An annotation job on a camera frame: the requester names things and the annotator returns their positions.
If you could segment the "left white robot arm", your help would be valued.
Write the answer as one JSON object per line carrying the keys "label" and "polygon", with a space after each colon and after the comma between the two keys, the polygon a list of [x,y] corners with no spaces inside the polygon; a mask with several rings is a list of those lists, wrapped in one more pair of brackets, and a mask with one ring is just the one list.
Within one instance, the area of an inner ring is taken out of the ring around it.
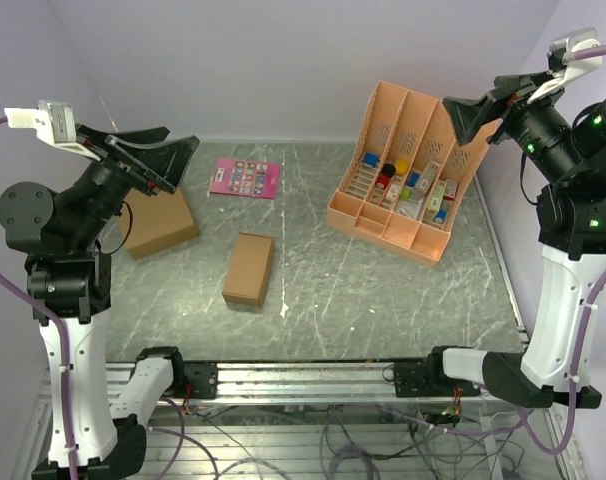
{"label": "left white robot arm", "polygon": [[89,159],[78,180],[57,192],[17,183],[0,197],[7,246],[26,256],[19,296],[33,309],[46,347],[52,395],[52,437],[36,479],[125,479],[138,473],[146,426],[163,397],[186,387],[175,346],[143,350],[116,401],[107,392],[106,339],[112,256],[98,246],[127,195],[174,193],[199,146],[164,127],[107,133],[78,124],[56,132],[34,126],[42,142]]}

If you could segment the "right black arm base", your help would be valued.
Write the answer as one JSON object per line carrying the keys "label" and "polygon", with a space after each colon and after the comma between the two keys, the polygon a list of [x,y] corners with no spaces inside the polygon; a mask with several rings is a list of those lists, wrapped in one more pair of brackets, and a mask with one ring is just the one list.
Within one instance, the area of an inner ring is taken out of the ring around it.
{"label": "right black arm base", "polygon": [[395,397],[401,399],[481,395],[472,382],[440,376],[423,360],[395,361],[383,368],[382,378],[393,385]]}

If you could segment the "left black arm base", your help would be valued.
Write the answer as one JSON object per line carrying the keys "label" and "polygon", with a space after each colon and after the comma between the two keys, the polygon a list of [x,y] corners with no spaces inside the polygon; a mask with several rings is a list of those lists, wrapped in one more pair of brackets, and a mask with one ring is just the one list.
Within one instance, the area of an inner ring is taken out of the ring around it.
{"label": "left black arm base", "polygon": [[217,395],[218,366],[209,361],[188,361],[185,364],[186,392],[190,399],[213,400]]}

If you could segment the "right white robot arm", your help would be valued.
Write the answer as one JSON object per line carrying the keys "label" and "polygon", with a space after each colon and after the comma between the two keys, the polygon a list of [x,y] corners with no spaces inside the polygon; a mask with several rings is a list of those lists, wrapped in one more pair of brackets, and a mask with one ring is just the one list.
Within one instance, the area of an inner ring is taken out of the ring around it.
{"label": "right white robot arm", "polygon": [[490,142],[514,141],[546,178],[535,203],[544,269],[526,351],[437,347],[423,373],[435,395],[463,381],[525,408],[601,404],[589,362],[590,318],[606,282],[606,98],[568,123],[555,107],[563,89],[544,92],[547,80],[543,72],[499,76],[479,99],[443,101],[460,145],[496,122]]}

